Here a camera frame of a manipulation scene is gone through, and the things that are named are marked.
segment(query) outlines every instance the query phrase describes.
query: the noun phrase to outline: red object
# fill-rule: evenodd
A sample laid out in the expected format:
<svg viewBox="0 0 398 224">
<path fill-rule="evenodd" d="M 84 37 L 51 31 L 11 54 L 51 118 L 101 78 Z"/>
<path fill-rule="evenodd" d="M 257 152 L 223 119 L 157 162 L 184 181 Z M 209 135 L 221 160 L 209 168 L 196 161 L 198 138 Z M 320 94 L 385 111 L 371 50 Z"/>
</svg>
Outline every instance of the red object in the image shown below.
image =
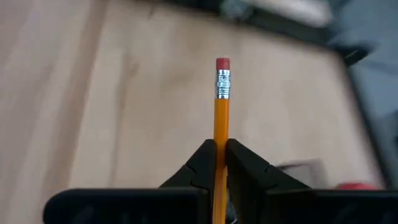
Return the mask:
<svg viewBox="0 0 398 224">
<path fill-rule="evenodd" d="M 229 58 L 218 58 L 216 60 L 217 70 L 229 70 Z"/>
<path fill-rule="evenodd" d="M 335 187 L 335 189 L 338 190 L 380 190 L 379 188 L 370 185 L 370 184 L 364 184 L 364 183 L 343 183 L 343 184 L 339 184 L 337 185 L 337 187 Z"/>
</svg>

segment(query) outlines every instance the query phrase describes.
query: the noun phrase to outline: plywood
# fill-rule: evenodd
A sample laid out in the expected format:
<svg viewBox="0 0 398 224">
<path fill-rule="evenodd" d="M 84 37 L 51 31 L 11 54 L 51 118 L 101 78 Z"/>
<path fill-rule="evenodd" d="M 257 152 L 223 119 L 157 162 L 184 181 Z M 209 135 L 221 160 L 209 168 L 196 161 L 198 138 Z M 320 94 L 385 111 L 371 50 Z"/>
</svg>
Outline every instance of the plywood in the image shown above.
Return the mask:
<svg viewBox="0 0 398 224">
<path fill-rule="evenodd" d="M 1 223 L 40 223 L 70 187 L 161 184 L 212 137 L 220 56 L 232 138 L 273 164 L 321 159 L 330 186 L 379 183 L 331 52 L 147 2 L 5 0 L 0 16 Z"/>
</svg>

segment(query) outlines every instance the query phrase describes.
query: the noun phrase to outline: wooden surface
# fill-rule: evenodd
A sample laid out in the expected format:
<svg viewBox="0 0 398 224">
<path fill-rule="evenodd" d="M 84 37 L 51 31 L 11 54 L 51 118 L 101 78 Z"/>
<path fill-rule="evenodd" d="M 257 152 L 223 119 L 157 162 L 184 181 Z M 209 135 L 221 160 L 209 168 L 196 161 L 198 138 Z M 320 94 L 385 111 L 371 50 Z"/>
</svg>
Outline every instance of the wooden surface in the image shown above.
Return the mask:
<svg viewBox="0 0 398 224">
<path fill-rule="evenodd" d="M 220 56 L 232 138 L 275 165 L 321 159 L 330 186 L 379 183 L 326 50 L 145 2 L 0 4 L 0 223 L 40 223 L 63 189 L 165 181 L 213 135 Z"/>
</svg>

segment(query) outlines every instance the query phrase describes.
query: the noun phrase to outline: pencil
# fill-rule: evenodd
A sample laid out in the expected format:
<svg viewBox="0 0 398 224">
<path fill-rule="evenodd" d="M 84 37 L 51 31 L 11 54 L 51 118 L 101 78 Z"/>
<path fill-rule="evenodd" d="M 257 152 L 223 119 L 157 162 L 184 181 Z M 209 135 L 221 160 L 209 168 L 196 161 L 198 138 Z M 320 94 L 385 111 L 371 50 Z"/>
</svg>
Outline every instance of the pencil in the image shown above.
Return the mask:
<svg viewBox="0 0 398 224">
<path fill-rule="evenodd" d="M 216 96 L 214 114 L 214 140 L 217 147 L 217 153 L 213 199 L 213 224 L 225 224 L 227 205 L 225 148 L 228 140 L 230 88 L 231 73 L 229 70 L 229 59 L 218 58 L 216 60 Z"/>
</svg>

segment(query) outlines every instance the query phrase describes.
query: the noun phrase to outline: pink eraser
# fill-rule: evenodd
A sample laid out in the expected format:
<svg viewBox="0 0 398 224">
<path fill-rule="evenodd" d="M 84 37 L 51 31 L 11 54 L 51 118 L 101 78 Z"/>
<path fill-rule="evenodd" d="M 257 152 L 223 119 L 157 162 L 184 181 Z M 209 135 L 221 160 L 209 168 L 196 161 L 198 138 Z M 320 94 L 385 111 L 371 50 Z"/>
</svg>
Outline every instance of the pink eraser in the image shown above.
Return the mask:
<svg viewBox="0 0 398 224">
<path fill-rule="evenodd" d="M 229 70 L 229 58 L 218 58 L 216 60 L 217 70 Z"/>
</svg>

